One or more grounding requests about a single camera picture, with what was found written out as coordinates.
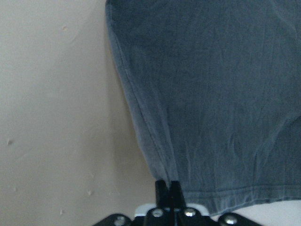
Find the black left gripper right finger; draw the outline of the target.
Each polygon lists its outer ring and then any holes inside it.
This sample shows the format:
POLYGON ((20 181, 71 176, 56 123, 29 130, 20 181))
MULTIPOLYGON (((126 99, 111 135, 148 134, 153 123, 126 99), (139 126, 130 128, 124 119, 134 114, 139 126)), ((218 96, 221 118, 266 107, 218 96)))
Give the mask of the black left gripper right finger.
POLYGON ((170 195, 174 209, 184 209, 186 207, 182 187, 179 181, 171 181, 170 195))

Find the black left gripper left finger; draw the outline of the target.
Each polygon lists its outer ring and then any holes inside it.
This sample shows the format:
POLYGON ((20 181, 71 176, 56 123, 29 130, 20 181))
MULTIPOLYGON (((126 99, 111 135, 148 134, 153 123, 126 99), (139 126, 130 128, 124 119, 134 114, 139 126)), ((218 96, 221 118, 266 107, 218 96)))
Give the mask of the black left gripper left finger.
POLYGON ((156 206, 160 209, 169 209, 170 193, 164 180, 157 180, 155 182, 155 196, 156 206))

